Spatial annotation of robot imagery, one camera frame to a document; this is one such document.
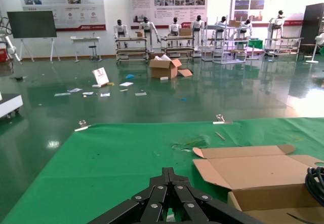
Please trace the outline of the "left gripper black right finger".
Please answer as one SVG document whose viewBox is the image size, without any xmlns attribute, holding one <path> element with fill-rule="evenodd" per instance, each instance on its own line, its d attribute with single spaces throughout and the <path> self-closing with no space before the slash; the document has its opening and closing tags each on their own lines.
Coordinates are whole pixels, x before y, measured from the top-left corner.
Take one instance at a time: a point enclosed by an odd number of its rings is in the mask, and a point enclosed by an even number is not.
<svg viewBox="0 0 324 224">
<path fill-rule="evenodd" d="M 188 223 L 262 223 L 193 187 L 188 177 L 169 168 L 169 201 L 176 221 Z"/>
</svg>

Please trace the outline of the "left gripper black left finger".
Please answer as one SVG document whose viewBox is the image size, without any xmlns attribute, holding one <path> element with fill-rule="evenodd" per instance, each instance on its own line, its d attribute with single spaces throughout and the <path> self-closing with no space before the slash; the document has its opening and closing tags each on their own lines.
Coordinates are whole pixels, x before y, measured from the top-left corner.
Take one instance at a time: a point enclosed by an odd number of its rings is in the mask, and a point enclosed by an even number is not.
<svg viewBox="0 0 324 224">
<path fill-rule="evenodd" d="M 99 215 L 90 223 L 155 223 L 166 216 L 170 185 L 169 168 L 152 177 L 149 187 Z"/>
</svg>

